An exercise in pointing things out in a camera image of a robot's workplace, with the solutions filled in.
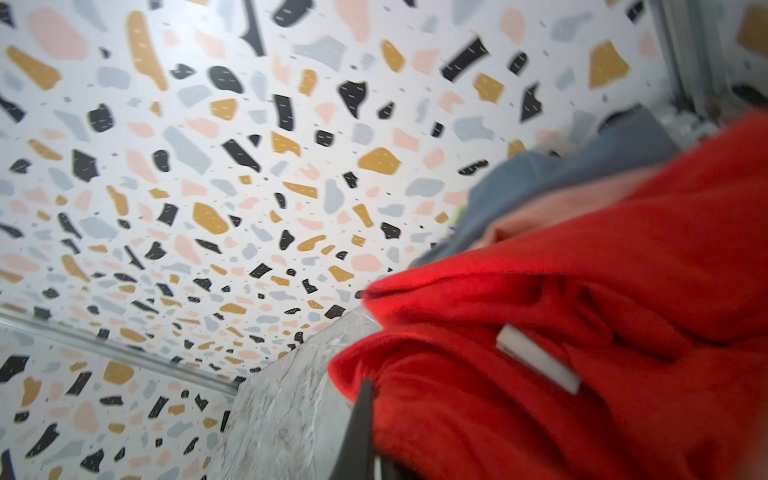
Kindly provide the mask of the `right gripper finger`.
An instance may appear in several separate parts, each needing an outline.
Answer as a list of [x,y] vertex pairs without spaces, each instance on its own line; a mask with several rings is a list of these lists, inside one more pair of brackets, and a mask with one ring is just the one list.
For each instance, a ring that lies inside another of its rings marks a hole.
[[374,385],[365,379],[358,390],[330,480],[374,480]]

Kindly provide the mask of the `red t shirt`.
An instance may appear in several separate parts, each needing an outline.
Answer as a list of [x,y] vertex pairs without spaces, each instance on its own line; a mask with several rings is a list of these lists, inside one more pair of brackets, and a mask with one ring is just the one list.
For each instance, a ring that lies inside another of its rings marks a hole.
[[425,479],[767,474],[767,117],[612,206],[372,284],[329,375]]

